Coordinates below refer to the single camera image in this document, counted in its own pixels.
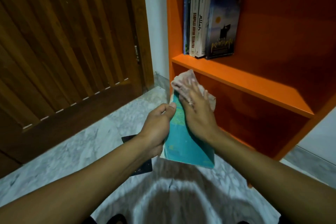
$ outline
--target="hand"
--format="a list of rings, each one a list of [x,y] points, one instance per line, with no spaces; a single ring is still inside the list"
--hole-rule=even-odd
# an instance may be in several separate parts
[[[163,140],[169,133],[169,122],[175,112],[176,103],[170,103],[161,104],[148,114],[139,136],[148,144],[149,158],[161,154]]]
[[[191,85],[188,85],[186,81],[183,83],[188,87],[189,96],[192,101],[191,106],[185,98],[181,95],[179,96],[185,111],[188,127],[196,137],[209,143],[213,135],[220,131],[210,108],[209,93],[205,90],[204,96],[202,96],[196,82],[191,82]]]

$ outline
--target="forearm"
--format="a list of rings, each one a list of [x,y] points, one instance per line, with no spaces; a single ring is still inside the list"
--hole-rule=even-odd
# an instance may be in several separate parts
[[[144,141],[135,137],[86,168],[3,206],[0,220],[81,223],[148,158]]]
[[[334,223],[336,190],[249,149],[224,132],[210,137],[217,154],[281,214],[295,223]]]

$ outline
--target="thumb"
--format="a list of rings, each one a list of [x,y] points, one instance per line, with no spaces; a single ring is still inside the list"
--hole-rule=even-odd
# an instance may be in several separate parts
[[[187,100],[183,96],[180,95],[179,96],[179,100],[180,100],[180,102],[181,102],[181,104],[182,104],[182,106],[184,108],[184,111],[186,113],[194,111],[193,107],[187,102]]]
[[[176,112],[176,103],[171,102],[169,106],[166,108],[166,111],[163,115],[166,115],[169,119],[171,119]]]

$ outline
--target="gray baseboard tile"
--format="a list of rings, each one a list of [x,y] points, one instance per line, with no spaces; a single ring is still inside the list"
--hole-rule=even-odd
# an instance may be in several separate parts
[[[334,164],[299,146],[295,146],[284,159],[336,189],[336,166]]]
[[[154,85],[159,86],[166,90],[167,95],[167,103],[169,103],[170,100],[170,82],[169,79],[163,77],[162,75],[159,75],[158,73],[154,74]]]

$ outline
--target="right arm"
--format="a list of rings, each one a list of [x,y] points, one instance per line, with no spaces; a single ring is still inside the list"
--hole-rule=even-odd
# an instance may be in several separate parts
[[[336,190],[257,151],[217,126],[208,102],[194,83],[193,106],[180,98],[190,130],[210,144],[282,215],[294,223],[336,223]]]

